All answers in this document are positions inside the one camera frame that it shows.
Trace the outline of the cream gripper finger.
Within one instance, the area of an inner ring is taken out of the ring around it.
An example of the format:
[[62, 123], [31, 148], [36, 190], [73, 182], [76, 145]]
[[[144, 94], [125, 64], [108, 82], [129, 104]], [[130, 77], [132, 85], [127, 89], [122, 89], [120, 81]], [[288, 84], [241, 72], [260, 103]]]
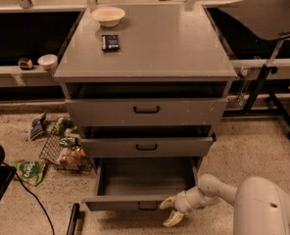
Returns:
[[160, 209], [161, 210], [173, 209], [175, 200], [176, 200], [175, 196], [167, 197], [165, 200], [161, 202]]
[[174, 227], [176, 226], [182, 219], [184, 218], [184, 214], [180, 211], [172, 211], [169, 215], [169, 218], [163, 222], [164, 227]]

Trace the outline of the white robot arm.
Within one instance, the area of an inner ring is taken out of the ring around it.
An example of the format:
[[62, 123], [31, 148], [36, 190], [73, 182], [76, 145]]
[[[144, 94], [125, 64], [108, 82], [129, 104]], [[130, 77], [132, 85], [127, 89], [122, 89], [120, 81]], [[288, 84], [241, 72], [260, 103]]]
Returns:
[[203, 174], [196, 186], [161, 202], [161, 210], [172, 208], [163, 226], [173, 227], [186, 214], [216, 205], [219, 200], [234, 207], [233, 235], [290, 235], [290, 195], [258, 176], [234, 187], [211, 174]]

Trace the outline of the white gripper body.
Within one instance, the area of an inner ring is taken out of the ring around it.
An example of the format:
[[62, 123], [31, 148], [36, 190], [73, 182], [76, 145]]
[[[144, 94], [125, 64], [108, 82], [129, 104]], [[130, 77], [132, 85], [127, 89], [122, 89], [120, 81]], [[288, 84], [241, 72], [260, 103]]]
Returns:
[[191, 213], [198, 207], [198, 190], [190, 189], [175, 195], [174, 207], [178, 212]]

